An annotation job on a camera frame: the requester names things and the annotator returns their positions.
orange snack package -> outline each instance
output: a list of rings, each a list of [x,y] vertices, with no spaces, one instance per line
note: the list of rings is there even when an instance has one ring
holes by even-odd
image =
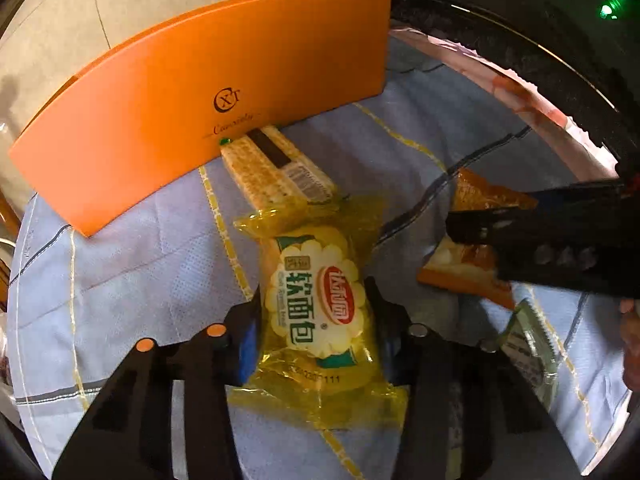
[[[469,170],[458,172],[452,211],[519,207],[533,209],[538,201],[526,193],[492,186]],[[486,245],[457,244],[447,235],[418,272],[418,281],[461,294],[475,294],[510,310],[515,308],[511,285],[496,278],[495,253]]]

orange box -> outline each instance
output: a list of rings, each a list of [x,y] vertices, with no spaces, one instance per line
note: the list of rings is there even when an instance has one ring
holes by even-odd
[[[378,94],[390,0],[229,0],[161,23],[71,78],[10,150],[90,236],[220,154],[220,139]]]

yellow plastic wrapper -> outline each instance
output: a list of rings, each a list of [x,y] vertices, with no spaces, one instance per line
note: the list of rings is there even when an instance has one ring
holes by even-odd
[[[401,424],[406,394],[382,375],[360,269],[383,203],[292,200],[236,221],[258,240],[261,357],[230,401],[325,428]]]

snack package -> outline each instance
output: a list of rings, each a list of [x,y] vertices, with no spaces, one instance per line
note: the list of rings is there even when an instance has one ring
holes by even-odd
[[[518,304],[498,344],[548,411],[558,389],[558,362],[546,330],[529,301]]]
[[[228,172],[257,210],[296,197],[323,202],[335,184],[275,126],[251,130],[220,148]]]
[[[503,186],[492,186],[469,170],[458,172],[458,186],[452,211],[516,206],[533,209],[538,202]],[[495,253],[486,245],[454,243],[447,235],[429,261],[418,272],[418,281],[461,294],[475,294],[510,310],[515,308],[511,285],[495,275]]]
[[[406,393],[382,375],[360,269],[382,222],[377,199],[297,200],[236,227],[260,245],[261,357],[236,404],[324,428],[399,423]]]

barcode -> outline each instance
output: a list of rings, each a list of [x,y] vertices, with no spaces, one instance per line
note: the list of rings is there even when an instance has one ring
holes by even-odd
[[[291,162],[282,168],[282,172],[312,202],[322,202],[331,198],[328,189],[302,162]]]

